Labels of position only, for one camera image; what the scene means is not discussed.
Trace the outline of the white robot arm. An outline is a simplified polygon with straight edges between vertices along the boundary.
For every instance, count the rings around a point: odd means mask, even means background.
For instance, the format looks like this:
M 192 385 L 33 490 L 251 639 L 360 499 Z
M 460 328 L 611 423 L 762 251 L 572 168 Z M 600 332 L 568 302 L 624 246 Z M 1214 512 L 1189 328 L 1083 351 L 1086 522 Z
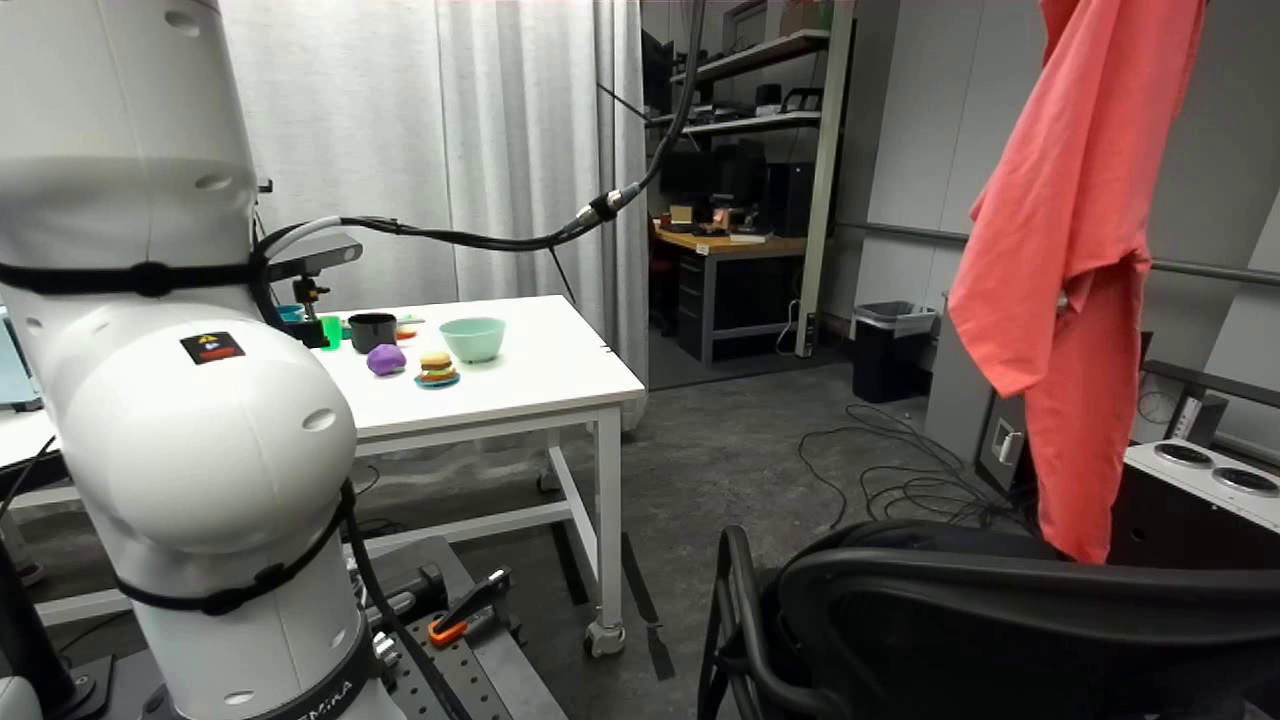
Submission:
M 183 720 L 405 720 L 338 521 L 351 409 L 251 297 L 217 0 L 0 0 L 5 302 Z

